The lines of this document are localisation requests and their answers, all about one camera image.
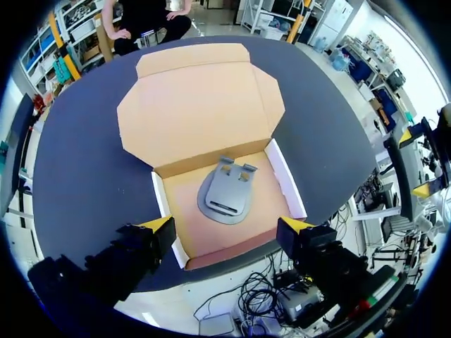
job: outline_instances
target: person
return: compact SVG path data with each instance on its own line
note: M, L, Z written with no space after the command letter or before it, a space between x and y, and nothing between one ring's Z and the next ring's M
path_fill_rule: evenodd
M113 7L118 1L123 5L121 29L114 30ZM166 28L166 36L161 43L180 39L191 27L186 16L191 10L192 0L185 0L182 11L167 11L166 0L105 0L102 20L108 37L114 40L114 50L126 55L138 50L136 39L142 33Z

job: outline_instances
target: metal bracket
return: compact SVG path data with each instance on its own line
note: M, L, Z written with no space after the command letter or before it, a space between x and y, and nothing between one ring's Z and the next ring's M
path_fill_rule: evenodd
M234 160L221 157L215 171L199 189L200 211L220 223L236 224L243 220L249 212L255 170L252 165L236 165Z

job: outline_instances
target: white cabinet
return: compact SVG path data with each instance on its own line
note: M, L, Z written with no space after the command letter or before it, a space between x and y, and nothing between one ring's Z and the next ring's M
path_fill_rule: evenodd
M322 25L316 32L316 39L314 40L314 43L316 43L316 40L318 39L326 38L325 43L326 46L329 47L335 41L337 36L338 32L336 30L333 30L326 25Z
M319 39L326 38L326 48L328 49L340 34L341 29L352 13L352 6L345 0L335 0L326 11L323 19L316 26L314 33L309 40L310 45L315 45Z
M324 18L324 25L339 32L351 15L352 7L345 0L335 0Z

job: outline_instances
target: round table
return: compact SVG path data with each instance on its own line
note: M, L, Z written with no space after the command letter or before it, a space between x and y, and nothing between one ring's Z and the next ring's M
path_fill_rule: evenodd
M121 225L160 217L152 168L123 150L116 107L137 80L135 66L142 54L218 42L242 43L252 63L277 79L286 112L273 137L291 169L309 222L324 222L369 176L376 162L356 115L335 85L298 48L257 37L169 42L93 70L55 100L34 171L33 210L44 256L64 254L84 267L85 256L106 248ZM193 271L181 270L171 251L136 291L213 277L253 263L277 248L272 241Z

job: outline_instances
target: open cardboard box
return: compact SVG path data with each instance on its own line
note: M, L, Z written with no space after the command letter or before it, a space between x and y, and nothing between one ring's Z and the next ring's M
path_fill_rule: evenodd
M276 238L281 216L307 214L271 134L285 112L276 79L241 44L200 44L141 57L138 81L118 106L123 148L154 167L161 217L172 215L181 268L201 268ZM247 217L204 216L197 192L219 158L257 167Z

